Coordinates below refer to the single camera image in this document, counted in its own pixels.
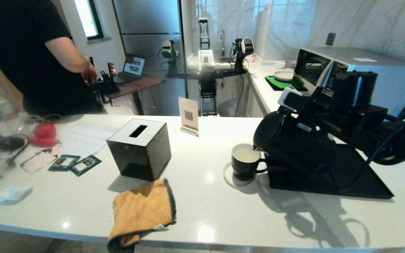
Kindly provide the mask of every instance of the stainless steel refrigerator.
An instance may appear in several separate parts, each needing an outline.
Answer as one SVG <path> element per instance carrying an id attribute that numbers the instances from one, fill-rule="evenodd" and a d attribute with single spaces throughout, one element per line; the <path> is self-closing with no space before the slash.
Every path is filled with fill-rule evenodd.
<path id="1" fill-rule="evenodd" d="M 165 80 L 140 92 L 145 115 L 179 115 L 178 97 L 187 97 L 184 79 L 168 78 L 168 64 L 159 59 L 164 40 L 174 40 L 180 58 L 178 70 L 184 71 L 185 53 L 181 36 L 178 0 L 113 0 L 126 53 L 146 57 L 143 73 Z"/>

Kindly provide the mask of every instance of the black handle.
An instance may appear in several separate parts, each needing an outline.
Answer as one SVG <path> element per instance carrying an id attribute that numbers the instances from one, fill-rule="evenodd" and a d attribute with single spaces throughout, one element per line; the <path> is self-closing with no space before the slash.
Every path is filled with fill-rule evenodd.
<path id="1" fill-rule="evenodd" d="M 264 163 L 266 164 L 266 168 L 263 169 L 263 170 L 256 170 L 256 174 L 264 173 L 265 171 L 268 170 L 268 163 L 266 163 L 266 160 L 263 159 L 263 158 L 260 158 L 260 159 L 259 159 L 259 163 L 261 163 L 261 162 L 264 162 Z"/>

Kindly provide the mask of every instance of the window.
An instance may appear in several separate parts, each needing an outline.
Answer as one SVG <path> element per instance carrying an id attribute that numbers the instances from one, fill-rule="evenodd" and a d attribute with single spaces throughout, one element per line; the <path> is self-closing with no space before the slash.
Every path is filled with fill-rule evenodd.
<path id="1" fill-rule="evenodd" d="M 74 0 L 87 40 L 103 38 L 94 0 Z"/>

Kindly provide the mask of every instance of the black mug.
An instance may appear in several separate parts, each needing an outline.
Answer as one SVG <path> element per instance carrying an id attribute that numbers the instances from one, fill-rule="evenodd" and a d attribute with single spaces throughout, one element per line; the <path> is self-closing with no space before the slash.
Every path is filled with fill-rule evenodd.
<path id="1" fill-rule="evenodd" d="M 255 177 L 256 173 L 263 173 L 268 168 L 257 170 L 259 162 L 265 162 L 261 158 L 261 152 L 252 150 L 252 145 L 238 144 L 232 149 L 231 154 L 233 175 L 240 180 L 250 180 Z"/>

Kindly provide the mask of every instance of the water bottle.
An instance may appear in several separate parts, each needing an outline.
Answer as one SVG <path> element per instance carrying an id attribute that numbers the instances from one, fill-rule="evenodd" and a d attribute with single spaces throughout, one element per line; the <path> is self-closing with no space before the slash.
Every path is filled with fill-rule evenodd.
<path id="1" fill-rule="evenodd" d="M 0 116 L 12 134 L 18 133 L 18 112 L 13 104 L 5 99 L 0 92 Z"/>

